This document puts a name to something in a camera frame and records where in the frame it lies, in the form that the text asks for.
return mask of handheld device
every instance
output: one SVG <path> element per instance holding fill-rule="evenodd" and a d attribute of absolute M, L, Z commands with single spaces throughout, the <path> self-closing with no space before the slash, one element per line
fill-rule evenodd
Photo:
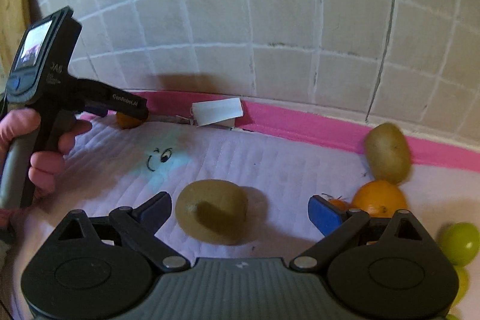
<path fill-rule="evenodd" d="M 23 35 L 7 80 L 0 116 L 8 104 L 30 107 L 41 116 L 34 132 L 13 140 L 0 181 L 0 208 L 29 206 L 35 185 L 28 178 L 30 156 L 36 151 L 56 151 L 59 137 L 75 124 L 75 114 L 88 111 L 106 115 L 108 110 L 146 119 L 146 100 L 95 80 L 68 73 L 71 54 L 82 26 L 65 7 L 33 24 Z M 13 240 L 11 231 L 0 239 Z"/>
<path fill-rule="evenodd" d="M 309 218 L 326 236 L 289 265 L 193 266 L 154 236 L 171 210 L 161 192 L 107 217 L 68 213 L 22 275 L 35 320 L 445 320 L 458 291 L 453 266 L 407 210 L 371 218 L 313 196 Z"/>

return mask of cartoon eye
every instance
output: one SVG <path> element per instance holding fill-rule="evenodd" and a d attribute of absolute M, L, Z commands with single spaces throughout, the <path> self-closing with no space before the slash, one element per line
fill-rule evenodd
<path fill-rule="evenodd" d="M 172 156 L 172 148 L 167 148 L 160 156 L 160 162 L 165 163 Z"/>

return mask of device screen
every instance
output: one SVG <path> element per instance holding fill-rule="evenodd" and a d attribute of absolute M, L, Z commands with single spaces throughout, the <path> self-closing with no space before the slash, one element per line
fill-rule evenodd
<path fill-rule="evenodd" d="M 15 70 L 33 67 L 37 63 L 38 53 L 49 32 L 51 24 L 52 20 L 47 21 L 27 33 L 27 37 L 23 43 L 22 53 L 20 53 Z"/>

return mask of device handle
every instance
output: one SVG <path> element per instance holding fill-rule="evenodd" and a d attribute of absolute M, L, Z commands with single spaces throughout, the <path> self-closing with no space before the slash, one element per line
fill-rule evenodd
<path fill-rule="evenodd" d="M 53 121 L 47 115 L 42 116 L 40 127 L 12 141 L 1 175 L 0 208 L 16 209 L 32 204 L 35 185 L 28 178 L 32 153 L 57 151 L 59 137 L 70 131 L 75 121 L 72 112 L 59 110 Z"/>

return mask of triangular cutout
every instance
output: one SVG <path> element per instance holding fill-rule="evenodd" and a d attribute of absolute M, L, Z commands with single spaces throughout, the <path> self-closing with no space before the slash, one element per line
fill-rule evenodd
<path fill-rule="evenodd" d="M 71 220 L 58 239 L 70 240 L 83 239 L 84 237 L 80 223 L 77 220 Z"/>
<path fill-rule="evenodd" d="M 421 236 L 409 220 L 402 220 L 397 232 L 397 238 L 421 240 Z"/>

